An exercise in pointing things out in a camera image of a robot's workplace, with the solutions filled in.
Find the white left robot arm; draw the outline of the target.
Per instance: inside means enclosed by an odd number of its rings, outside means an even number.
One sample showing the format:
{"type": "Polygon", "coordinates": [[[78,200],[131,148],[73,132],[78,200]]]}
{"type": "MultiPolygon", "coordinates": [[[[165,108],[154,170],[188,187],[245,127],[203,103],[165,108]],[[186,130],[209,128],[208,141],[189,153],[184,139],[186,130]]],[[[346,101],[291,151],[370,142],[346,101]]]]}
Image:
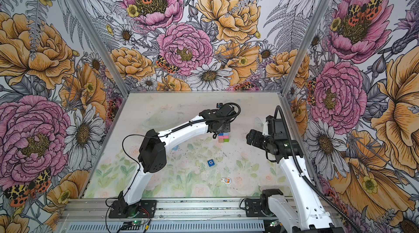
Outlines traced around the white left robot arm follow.
{"type": "Polygon", "coordinates": [[[219,103],[215,109],[206,109],[191,120],[163,131],[150,129],[142,135],[143,142],[139,156],[135,160],[136,173],[128,186],[122,190],[111,208],[117,214],[127,215],[129,209],[137,211],[143,193],[153,174],[161,171],[167,164],[167,153],[187,140],[206,134],[213,134],[213,139],[221,133],[230,131],[230,124],[241,113],[236,103],[219,103]]]}

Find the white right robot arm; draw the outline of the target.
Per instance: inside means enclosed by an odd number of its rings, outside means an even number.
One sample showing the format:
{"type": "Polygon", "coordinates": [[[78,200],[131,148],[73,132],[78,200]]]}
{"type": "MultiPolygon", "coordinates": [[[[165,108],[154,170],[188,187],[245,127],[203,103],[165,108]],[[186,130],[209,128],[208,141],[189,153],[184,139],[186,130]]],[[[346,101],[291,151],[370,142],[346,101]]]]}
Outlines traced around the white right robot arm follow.
{"type": "Polygon", "coordinates": [[[260,197],[262,209],[273,214],[288,233],[342,233],[325,210],[320,194],[309,178],[303,152],[298,141],[291,139],[284,119],[268,116],[263,131],[252,129],[247,144],[274,156],[285,173],[294,204],[280,189],[264,189],[260,197]]]}

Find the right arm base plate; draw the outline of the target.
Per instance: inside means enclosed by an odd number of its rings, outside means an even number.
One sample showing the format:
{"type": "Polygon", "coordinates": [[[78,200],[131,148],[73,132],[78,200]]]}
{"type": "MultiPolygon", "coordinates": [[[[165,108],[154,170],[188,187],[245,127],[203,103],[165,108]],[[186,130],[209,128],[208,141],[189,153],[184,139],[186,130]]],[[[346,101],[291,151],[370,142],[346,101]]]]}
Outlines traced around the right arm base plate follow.
{"type": "Polygon", "coordinates": [[[244,210],[246,217],[265,217],[260,199],[246,198],[244,200],[244,210]]]}

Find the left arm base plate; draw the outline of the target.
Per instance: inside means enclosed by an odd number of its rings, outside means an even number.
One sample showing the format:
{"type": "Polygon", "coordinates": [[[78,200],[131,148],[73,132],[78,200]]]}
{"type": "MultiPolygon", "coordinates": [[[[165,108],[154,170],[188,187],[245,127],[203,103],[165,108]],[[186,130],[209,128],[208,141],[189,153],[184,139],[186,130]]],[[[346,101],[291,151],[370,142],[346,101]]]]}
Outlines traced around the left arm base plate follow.
{"type": "Polygon", "coordinates": [[[111,205],[109,218],[153,218],[155,216],[157,200],[141,200],[128,205],[124,200],[116,200],[111,205]]]}

